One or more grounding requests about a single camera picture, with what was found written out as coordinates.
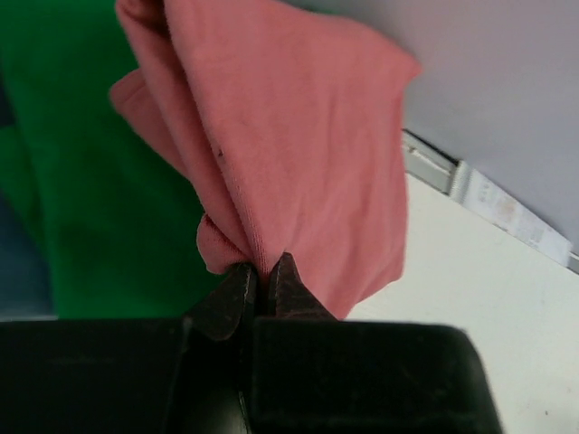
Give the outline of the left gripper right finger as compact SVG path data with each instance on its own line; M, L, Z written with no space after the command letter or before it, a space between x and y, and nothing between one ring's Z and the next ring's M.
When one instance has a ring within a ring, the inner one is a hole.
M266 298L266 315L283 319L337 319L303 283L293 256L283 253L271 272Z

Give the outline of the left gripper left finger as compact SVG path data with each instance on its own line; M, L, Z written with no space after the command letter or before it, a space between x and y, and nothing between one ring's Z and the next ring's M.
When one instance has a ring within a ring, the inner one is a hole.
M229 340L253 316L258 277L250 264L233 265L221 284L185 313L185 324L209 340Z

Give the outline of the red t-shirt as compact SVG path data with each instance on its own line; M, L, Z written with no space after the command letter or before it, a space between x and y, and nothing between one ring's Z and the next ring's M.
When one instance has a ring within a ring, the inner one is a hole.
M281 1L119 1L138 67L115 110L194 187L207 269L283 254L335 317L403 273L403 97L379 32Z

